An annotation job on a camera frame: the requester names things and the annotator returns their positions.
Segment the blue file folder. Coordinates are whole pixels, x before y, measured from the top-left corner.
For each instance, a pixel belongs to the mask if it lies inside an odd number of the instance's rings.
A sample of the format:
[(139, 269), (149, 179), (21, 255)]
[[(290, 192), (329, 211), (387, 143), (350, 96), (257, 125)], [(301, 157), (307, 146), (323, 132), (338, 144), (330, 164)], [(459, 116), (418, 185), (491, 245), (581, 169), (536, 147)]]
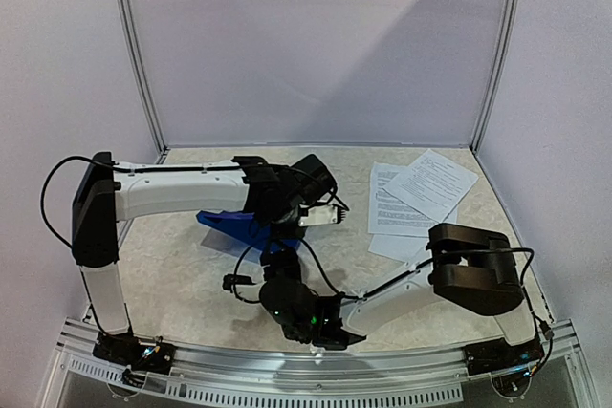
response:
[(201, 245), (238, 258), (251, 244), (253, 248), (244, 260), (259, 263), (266, 242), (271, 235), (269, 226), (259, 227), (251, 214), (223, 212), (214, 214), (200, 211), (197, 222), (208, 229)]

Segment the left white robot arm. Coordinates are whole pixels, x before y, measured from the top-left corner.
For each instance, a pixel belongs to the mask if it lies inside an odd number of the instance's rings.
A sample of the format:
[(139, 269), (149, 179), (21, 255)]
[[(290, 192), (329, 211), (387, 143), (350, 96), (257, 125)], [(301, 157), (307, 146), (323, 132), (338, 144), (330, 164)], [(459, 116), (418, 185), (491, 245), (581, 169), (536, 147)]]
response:
[(344, 211), (333, 202), (337, 190), (333, 175), (313, 154), (293, 165), (256, 156), (145, 165), (96, 154), (73, 200), (71, 251), (98, 329), (106, 335), (106, 350), (122, 364), (142, 356), (120, 283), (119, 222), (188, 211), (242, 213), (258, 226), (271, 226), (273, 234), (295, 240), (305, 227), (341, 222)]

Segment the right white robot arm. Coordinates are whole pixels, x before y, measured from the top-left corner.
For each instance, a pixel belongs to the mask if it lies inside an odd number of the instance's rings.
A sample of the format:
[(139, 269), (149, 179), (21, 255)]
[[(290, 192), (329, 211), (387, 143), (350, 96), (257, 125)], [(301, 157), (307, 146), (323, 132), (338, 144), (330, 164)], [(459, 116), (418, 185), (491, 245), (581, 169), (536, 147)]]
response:
[(515, 248), (502, 233), (438, 224), (428, 233), (427, 260), (405, 266), (357, 295), (315, 295), (295, 270), (282, 272), (277, 252), (266, 267), (258, 300), (289, 340), (328, 351), (361, 343), (385, 324), (445, 300), (495, 320), (503, 333), (494, 357), (515, 365), (532, 348), (534, 327), (526, 305)]

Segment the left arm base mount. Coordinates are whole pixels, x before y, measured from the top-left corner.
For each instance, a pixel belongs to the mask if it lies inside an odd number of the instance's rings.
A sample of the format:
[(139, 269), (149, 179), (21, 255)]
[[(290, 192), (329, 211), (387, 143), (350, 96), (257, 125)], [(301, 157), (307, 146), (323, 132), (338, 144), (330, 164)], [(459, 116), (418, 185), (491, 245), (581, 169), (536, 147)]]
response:
[(177, 347), (162, 337), (141, 338), (132, 333), (112, 335), (99, 332), (93, 357), (136, 372), (168, 375), (176, 351)]

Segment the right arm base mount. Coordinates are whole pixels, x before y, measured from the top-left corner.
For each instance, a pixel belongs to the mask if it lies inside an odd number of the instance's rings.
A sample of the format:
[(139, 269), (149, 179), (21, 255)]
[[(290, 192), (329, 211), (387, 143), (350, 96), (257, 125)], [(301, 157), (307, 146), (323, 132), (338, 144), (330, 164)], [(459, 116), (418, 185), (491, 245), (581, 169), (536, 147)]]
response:
[(502, 371), (520, 372), (533, 377), (548, 362), (553, 350), (552, 335), (511, 346), (504, 338), (466, 345), (462, 353), (470, 376)]

